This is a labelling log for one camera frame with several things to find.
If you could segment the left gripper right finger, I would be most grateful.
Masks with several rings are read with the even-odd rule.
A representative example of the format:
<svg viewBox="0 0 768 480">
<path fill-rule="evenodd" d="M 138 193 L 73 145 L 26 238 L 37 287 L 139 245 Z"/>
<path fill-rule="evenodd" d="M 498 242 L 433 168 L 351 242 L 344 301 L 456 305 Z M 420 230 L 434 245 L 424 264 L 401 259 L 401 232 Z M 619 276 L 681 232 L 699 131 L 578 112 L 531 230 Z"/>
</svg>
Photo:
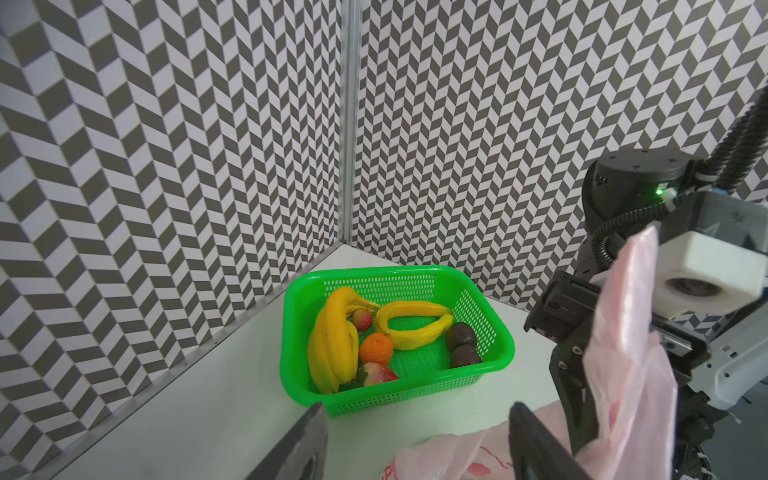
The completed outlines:
<svg viewBox="0 0 768 480">
<path fill-rule="evenodd" d="M 517 480 L 589 480 L 589 475 L 523 403 L 509 413 L 509 450 Z"/>
</svg>

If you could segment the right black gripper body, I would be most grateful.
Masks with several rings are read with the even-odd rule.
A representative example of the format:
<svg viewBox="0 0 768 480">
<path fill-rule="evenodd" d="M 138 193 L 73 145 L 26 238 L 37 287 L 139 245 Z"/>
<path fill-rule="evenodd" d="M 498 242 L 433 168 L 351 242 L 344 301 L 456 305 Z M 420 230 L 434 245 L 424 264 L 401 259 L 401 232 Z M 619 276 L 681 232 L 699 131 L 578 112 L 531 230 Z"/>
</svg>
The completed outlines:
<svg viewBox="0 0 768 480">
<path fill-rule="evenodd" d="M 583 366 L 600 288 L 558 271 L 537 305 L 529 313 L 524 329 L 534 330 L 554 341 L 550 373 L 568 425 L 571 450 L 576 453 L 597 437 L 598 423 Z M 676 443 L 700 445 L 714 435 L 714 408 L 703 393 L 688 386 L 693 369 L 711 358 L 706 338 L 673 321 L 654 314 L 649 327 L 661 337 L 674 377 L 680 386 L 677 400 Z"/>
</svg>

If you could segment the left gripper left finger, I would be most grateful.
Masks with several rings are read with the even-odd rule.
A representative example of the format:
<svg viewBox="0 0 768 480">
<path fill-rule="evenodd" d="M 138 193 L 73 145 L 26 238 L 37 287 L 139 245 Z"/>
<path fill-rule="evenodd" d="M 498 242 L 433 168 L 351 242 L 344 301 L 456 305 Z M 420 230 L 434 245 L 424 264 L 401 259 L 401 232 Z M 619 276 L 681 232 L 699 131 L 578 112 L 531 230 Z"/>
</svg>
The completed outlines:
<svg viewBox="0 0 768 480">
<path fill-rule="evenodd" d="M 296 421 L 246 479 L 321 480 L 328 443 L 328 415 L 318 402 Z"/>
</svg>

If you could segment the pink printed plastic bag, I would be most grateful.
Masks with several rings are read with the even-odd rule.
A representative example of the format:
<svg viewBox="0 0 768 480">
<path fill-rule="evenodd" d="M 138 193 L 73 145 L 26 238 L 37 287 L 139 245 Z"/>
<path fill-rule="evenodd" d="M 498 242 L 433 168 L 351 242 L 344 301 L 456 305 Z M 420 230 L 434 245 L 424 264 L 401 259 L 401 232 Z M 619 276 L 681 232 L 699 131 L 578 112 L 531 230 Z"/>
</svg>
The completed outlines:
<svg viewBox="0 0 768 480">
<path fill-rule="evenodd" d="M 569 447 L 564 402 L 534 411 L 570 459 L 592 479 L 672 476 L 678 387 L 658 333 L 651 331 L 652 287 L 659 249 L 649 226 L 630 237 L 608 272 L 583 356 L 596 404 L 596 437 Z M 503 422 L 465 435 L 437 435 L 404 449 L 384 479 L 514 479 L 513 439 L 521 428 Z"/>
</svg>

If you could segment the pink fake dragon fruit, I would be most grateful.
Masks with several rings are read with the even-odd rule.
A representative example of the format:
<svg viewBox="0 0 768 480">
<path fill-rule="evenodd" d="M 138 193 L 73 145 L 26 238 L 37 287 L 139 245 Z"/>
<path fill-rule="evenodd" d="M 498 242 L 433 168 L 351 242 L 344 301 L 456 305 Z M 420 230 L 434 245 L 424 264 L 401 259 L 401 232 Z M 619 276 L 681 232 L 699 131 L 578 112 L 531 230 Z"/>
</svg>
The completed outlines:
<svg viewBox="0 0 768 480">
<path fill-rule="evenodd" d="M 358 371 L 358 381 L 364 387 L 398 379 L 399 376 L 388 365 L 377 362 L 364 363 Z"/>
</svg>

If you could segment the orange fake tangerine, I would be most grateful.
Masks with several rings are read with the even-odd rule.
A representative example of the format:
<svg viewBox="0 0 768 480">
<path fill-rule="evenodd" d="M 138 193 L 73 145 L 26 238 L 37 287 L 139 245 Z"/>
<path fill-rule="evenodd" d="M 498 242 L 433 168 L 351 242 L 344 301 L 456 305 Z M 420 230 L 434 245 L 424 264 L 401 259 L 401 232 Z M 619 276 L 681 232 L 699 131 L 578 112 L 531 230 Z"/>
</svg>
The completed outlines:
<svg viewBox="0 0 768 480">
<path fill-rule="evenodd" d="M 379 332 L 370 334 L 359 347 L 359 358 L 363 363 L 378 363 L 387 366 L 394 353 L 391 339 Z"/>
</svg>

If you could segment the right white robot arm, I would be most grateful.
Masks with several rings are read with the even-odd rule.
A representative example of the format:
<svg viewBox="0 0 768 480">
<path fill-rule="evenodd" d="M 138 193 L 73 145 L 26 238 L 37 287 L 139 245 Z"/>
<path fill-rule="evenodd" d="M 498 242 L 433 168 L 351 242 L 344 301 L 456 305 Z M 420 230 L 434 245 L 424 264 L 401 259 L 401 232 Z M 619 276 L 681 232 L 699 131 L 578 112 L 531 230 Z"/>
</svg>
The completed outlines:
<svg viewBox="0 0 768 480">
<path fill-rule="evenodd" d="M 587 237 L 525 329 L 555 344 L 546 422 L 510 415 L 520 478 L 710 479 L 703 444 L 767 376 L 767 209 L 738 199 L 767 148 L 760 96 L 706 158 L 619 150 L 592 163 Z"/>
</svg>

